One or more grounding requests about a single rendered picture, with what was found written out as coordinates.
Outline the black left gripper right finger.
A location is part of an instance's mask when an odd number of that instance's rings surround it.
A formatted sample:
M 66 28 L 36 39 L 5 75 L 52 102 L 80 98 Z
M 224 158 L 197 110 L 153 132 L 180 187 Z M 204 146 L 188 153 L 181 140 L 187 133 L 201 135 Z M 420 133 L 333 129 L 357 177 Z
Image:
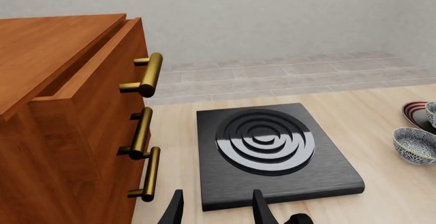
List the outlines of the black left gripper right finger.
M 253 191 L 252 209 L 255 224 L 277 224 L 277 220 L 274 218 L 259 189 Z

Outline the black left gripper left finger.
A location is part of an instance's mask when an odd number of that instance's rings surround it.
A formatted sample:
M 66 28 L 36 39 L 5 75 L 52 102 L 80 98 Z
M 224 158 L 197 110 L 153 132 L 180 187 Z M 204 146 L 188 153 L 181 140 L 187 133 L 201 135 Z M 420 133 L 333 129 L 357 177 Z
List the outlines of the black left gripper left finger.
M 181 224 L 184 210 L 183 190 L 177 189 L 157 224 Z

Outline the flat black stove plate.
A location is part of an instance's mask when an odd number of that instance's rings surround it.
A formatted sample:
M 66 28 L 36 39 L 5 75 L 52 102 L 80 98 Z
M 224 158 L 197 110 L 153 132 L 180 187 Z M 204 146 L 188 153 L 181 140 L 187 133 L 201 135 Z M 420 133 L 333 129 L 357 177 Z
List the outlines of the flat black stove plate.
M 355 168 L 301 103 L 197 111 L 203 211 L 362 193 Z

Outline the patterned black white bowl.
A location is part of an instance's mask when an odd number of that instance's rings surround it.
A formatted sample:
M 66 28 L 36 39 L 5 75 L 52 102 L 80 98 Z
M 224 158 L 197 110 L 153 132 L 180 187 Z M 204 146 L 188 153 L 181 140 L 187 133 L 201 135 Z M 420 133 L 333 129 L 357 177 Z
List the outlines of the patterned black white bowl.
M 436 135 L 411 127 L 392 132 L 394 149 L 411 164 L 436 165 Z
M 426 103 L 425 110 L 428 122 L 436 129 L 436 101 Z

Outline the plate with red rings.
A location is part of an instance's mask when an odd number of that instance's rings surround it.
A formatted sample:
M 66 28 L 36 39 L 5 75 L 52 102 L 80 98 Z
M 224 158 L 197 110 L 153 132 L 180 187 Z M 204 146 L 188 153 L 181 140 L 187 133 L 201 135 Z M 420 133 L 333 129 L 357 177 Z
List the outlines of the plate with red rings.
M 414 127 L 427 131 L 436 135 L 436 128 L 434 128 L 426 117 L 425 105 L 429 101 L 411 101 L 405 103 L 402 107 L 403 116 Z

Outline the wooden drawer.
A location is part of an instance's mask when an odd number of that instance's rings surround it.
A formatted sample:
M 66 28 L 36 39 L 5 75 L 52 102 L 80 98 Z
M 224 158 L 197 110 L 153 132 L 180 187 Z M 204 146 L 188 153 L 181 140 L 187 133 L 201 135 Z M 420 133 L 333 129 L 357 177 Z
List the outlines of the wooden drawer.
M 112 152 L 117 153 L 121 146 L 130 146 L 137 120 L 131 121 L 133 113 L 140 113 L 145 108 L 143 103 L 118 103 L 102 111 L 97 116 L 97 120 L 91 124 L 91 134 L 89 143 L 91 145 L 91 160 L 95 164 L 93 168 L 97 170 L 100 180 L 104 180 L 104 164 L 109 162 Z
M 127 155 L 117 156 L 112 152 L 104 164 L 104 180 L 99 188 L 98 224 L 131 224 L 136 200 L 128 198 L 127 192 L 138 189 L 144 160 L 132 160 Z
M 146 54 L 142 20 L 119 23 L 31 101 L 41 130 L 90 135 L 104 129 L 116 110 L 119 83 L 134 77 L 133 59 Z

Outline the wooden cabinet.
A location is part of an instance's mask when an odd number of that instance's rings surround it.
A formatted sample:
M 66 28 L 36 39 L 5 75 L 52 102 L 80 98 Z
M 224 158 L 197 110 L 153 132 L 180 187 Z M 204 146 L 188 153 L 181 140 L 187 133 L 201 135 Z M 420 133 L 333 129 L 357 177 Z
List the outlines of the wooden cabinet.
M 30 103 L 124 20 L 124 14 L 0 19 L 0 224 L 98 224 L 102 180 L 90 135 L 45 133 Z M 140 82 L 146 68 L 134 71 L 119 84 Z M 138 93 L 119 90 L 120 102 L 144 104 Z

